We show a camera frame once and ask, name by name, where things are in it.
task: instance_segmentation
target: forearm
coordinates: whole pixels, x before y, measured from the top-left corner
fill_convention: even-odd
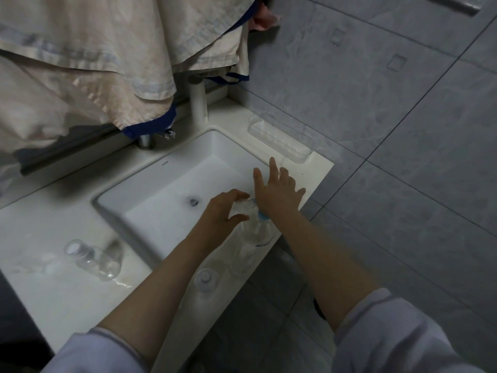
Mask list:
[[[99,324],[131,345],[151,367],[190,279],[206,258],[198,241],[184,240]]]
[[[321,236],[300,212],[281,208],[272,219],[306,275],[328,323],[336,331],[347,313],[378,286],[344,250]]]

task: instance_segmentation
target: person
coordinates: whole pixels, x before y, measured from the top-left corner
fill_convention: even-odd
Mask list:
[[[257,205],[282,232],[335,332],[332,371],[481,372],[456,354],[432,319],[380,288],[346,251],[321,237],[298,211],[305,189],[295,191],[287,169],[278,173],[271,158],[269,170],[267,185],[253,171]],[[148,371],[196,269],[248,219],[228,218],[233,203],[248,197],[233,189],[213,198],[171,254],[95,328],[72,335],[43,372]]]

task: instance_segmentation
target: white sleeve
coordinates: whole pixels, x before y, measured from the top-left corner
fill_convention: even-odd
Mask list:
[[[142,358],[124,340],[95,327],[86,334],[73,334],[42,373],[119,372],[147,373]]]
[[[481,373],[426,314],[386,288],[360,301],[335,334],[333,372]]]

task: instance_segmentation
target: sink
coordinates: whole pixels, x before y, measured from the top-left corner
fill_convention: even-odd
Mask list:
[[[238,188],[253,195],[252,170],[266,164],[211,130],[96,196],[92,204],[154,268],[190,232],[209,200]]]

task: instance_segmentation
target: soap dish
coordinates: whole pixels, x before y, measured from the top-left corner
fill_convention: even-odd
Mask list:
[[[269,116],[252,115],[248,120],[248,132],[295,163],[304,163],[314,151],[314,140],[303,132],[274,121]]]

